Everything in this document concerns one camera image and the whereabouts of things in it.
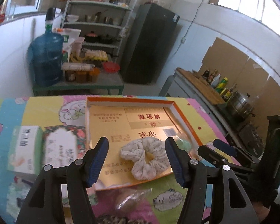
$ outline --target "cardboard wall panel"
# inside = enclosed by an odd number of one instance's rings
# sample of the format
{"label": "cardboard wall panel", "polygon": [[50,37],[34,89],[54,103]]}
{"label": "cardboard wall panel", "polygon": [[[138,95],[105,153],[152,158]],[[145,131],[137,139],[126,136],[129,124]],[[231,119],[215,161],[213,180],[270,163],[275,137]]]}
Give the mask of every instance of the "cardboard wall panel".
{"label": "cardboard wall panel", "polygon": [[269,125],[267,117],[280,115],[280,86],[272,77],[269,77],[262,94],[255,102],[253,113],[256,116],[251,118],[251,122],[257,127],[257,132],[265,143]]}
{"label": "cardboard wall panel", "polygon": [[216,38],[213,46],[206,53],[199,74],[203,74],[205,70],[215,69],[221,74],[221,79],[228,78],[228,87],[231,87],[243,70],[248,56],[236,47],[226,41]]}
{"label": "cardboard wall panel", "polygon": [[259,96],[266,84],[269,74],[251,58],[236,79],[236,89],[243,94],[249,94],[251,99]]}

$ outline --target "electrical cable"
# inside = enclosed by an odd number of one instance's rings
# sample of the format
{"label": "electrical cable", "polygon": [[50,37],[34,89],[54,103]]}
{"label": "electrical cable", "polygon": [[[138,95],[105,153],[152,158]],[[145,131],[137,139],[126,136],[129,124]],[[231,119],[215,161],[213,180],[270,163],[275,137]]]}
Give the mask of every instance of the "electrical cable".
{"label": "electrical cable", "polygon": [[188,32],[189,32],[189,30],[190,30],[190,28],[191,28],[192,24],[194,23],[194,20],[195,20],[195,19],[196,19],[196,17],[197,17],[198,10],[199,10],[199,8],[201,7],[201,5],[202,5],[202,3],[203,3],[203,2],[204,2],[204,0],[202,0],[202,2],[199,4],[199,6],[198,6],[198,8],[197,8],[197,10],[196,10],[196,13],[195,13],[194,19],[192,20],[192,22],[191,22],[190,26],[188,27],[186,34],[184,35],[184,37],[182,37],[181,42],[180,42],[180,44],[179,44],[179,46],[178,46],[177,50],[173,53],[173,55],[169,58],[169,60],[168,60],[168,61],[171,61],[171,60],[173,59],[173,57],[176,55],[176,53],[177,53],[177,52],[178,52],[178,50],[180,49],[181,45],[182,45],[182,44],[184,44],[184,42],[182,42],[182,41],[186,38],[186,36],[187,36],[187,34],[188,34]]}

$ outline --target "red colander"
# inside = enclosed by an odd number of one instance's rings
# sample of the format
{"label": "red colander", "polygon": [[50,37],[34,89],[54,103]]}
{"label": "red colander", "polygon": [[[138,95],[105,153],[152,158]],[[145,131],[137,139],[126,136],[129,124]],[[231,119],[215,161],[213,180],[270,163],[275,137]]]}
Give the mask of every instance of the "red colander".
{"label": "red colander", "polygon": [[118,64],[110,61],[104,62],[103,67],[107,73],[115,73],[120,70],[120,66]]}

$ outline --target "metal shelf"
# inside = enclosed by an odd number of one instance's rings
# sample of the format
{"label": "metal shelf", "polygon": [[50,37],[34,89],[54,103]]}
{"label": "metal shelf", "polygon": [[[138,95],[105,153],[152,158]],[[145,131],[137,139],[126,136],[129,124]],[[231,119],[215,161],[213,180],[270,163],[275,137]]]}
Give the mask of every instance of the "metal shelf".
{"label": "metal shelf", "polygon": [[66,25],[93,25],[93,26],[102,26],[102,27],[110,27],[115,29],[121,29],[121,26],[111,25],[111,24],[102,24],[102,23],[89,23],[89,22],[64,22]]}
{"label": "metal shelf", "polygon": [[96,2],[96,1],[89,1],[89,0],[71,0],[69,1],[71,4],[88,4],[88,5],[96,5],[96,6],[102,6],[102,7],[110,7],[110,8],[116,8],[116,9],[122,9],[129,11],[131,10],[129,7],[122,7],[115,5],[113,3],[107,3],[107,2]]}
{"label": "metal shelf", "polygon": [[105,47],[105,48],[118,49],[118,46],[117,45],[113,45],[113,44],[87,43],[87,42],[84,42],[83,45],[85,45],[85,46],[94,46],[94,47]]}

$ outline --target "white scrunchie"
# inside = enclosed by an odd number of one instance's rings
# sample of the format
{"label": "white scrunchie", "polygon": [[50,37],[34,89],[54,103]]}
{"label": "white scrunchie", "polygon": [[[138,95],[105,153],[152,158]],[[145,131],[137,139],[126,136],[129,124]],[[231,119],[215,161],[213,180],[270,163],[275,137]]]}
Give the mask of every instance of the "white scrunchie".
{"label": "white scrunchie", "polygon": [[[154,155],[154,159],[149,163],[145,162],[145,151]],[[145,137],[131,141],[121,148],[120,156],[135,163],[132,168],[132,175],[138,180],[153,179],[157,174],[170,167],[165,151],[165,142],[155,137]]]}

